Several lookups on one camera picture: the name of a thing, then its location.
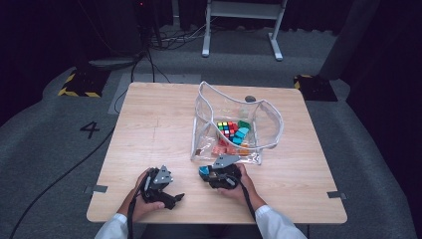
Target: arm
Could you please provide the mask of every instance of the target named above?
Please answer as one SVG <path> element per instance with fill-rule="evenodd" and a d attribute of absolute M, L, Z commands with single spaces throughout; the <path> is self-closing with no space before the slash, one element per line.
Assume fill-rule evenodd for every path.
<path fill-rule="evenodd" d="M 257 218 L 258 228 L 260 229 L 263 238 L 306 238 L 301 230 L 299 230 L 288 217 L 268 206 L 267 202 L 258 195 L 252 179 L 246 172 L 245 165 L 240 163 L 236 165 L 242 173 L 241 181 L 248 190 L 249 198 Z M 242 205 L 247 205 L 240 185 L 231 190 L 225 188 L 218 188 L 217 190 L 225 196 L 236 199 Z"/>
<path fill-rule="evenodd" d="M 127 238 L 127 210 L 136 188 L 139 186 L 147 171 L 148 169 L 140 175 L 140 177 L 137 179 L 134 189 L 132 189 L 124 199 L 115 216 L 103 225 L 103 227 L 97 233 L 96 239 Z M 139 221 L 144 214 L 161 208 L 164 208 L 164 203 L 145 203 L 142 197 L 139 195 L 136 197 L 136 205 L 133 210 L 133 222 Z"/>

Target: white stand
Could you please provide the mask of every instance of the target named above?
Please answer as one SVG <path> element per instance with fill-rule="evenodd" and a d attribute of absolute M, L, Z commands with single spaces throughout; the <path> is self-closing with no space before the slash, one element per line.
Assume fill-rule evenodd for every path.
<path fill-rule="evenodd" d="M 284 0 L 282 4 L 260 4 L 260 3 L 242 3 L 242 2 L 219 2 L 208 0 L 206 28 L 204 45 L 202 48 L 202 57 L 210 55 L 211 41 L 211 16 L 216 17 L 237 17 L 237 18 L 256 18 L 276 20 L 274 33 L 269 33 L 271 46 L 277 61 L 283 59 L 279 44 L 277 43 L 277 35 L 285 13 L 288 0 Z"/>

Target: clear plastic bag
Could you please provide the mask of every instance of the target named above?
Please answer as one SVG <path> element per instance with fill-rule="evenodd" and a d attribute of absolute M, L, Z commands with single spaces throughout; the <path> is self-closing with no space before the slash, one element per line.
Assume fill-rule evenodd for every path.
<path fill-rule="evenodd" d="M 263 149 L 277 146 L 283 127 L 282 115 L 269 102 L 238 101 L 202 82 L 195 102 L 191 159 L 215 160 L 225 153 L 261 164 Z"/>

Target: hand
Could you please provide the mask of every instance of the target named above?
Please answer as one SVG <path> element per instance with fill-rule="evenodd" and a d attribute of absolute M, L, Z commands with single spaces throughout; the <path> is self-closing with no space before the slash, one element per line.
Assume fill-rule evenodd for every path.
<path fill-rule="evenodd" d="M 124 199 L 124 201 L 121 204 L 121 207 L 118 209 L 117 213 L 123 214 L 124 216 L 127 217 L 127 210 L 129 208 L 130 201 L 133 198 L 133 195 L 134 195 L 137 187 L 139 186 L 143 177 L 145 177 L 148 170 L 149 169 L 147 169 L 145 172 L 143 172 L 140 175 L 140 177 L 137 179 L 137 182 L 136 182 L 134 189 L 132 189 L 130 191 L 130 193 L 127 195 L 127 197 Z M 136 197 L 136 205 L 134 206 L 132 220 L 133 220 L 133 222 L 139 221 L 140 218 L 144 214 L 158 210 L 158 209 L 161 209 L 161 208 L 164 208 L 163 202 L 156 201 L 156 202 L 151 202 L 151 203 L 145 203 L 145 201 L 143 201 L 142 196 L 138 195 Z"/>
<path fill-rule="evenodd" d="M 240 172 L 242 173 L 241 181 L 243 185 L 245 185 L 246 189 L 249 193 L 249 198 L 251 200 L 252 207 L 254 211 L 260 208 L 267 203 L 258 195 L 257 190 L 255 189 L 254 182 L 249 177 L 248 173 L 246 172 L 246 167 L 242 163 L 236 163 L 236 166 L 239 168 Z M 226 188 L 217 188 L 217 191 L 227 197 L 236 199 L 240 204 L 247 206 L 245 195 L 243 194 L 242 185 L 240 183 L 234 189 L 226 189 Z"/>

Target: white sleeve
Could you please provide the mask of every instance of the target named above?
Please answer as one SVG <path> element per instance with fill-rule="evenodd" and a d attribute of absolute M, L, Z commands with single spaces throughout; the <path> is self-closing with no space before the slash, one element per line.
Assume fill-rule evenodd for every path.
<path fill-rule="evenodd" d="M 264 239 L 306 239 L 307 237 L 295 224 L 282 213 L 268 205 L 255 211 L 258 228 Z"/>
<path fill-rule="evenodd" d="M 127 218 L 116 213 L 106 222 L 96 235 L 96 239 L 126 239 L 127 238 Z"/>

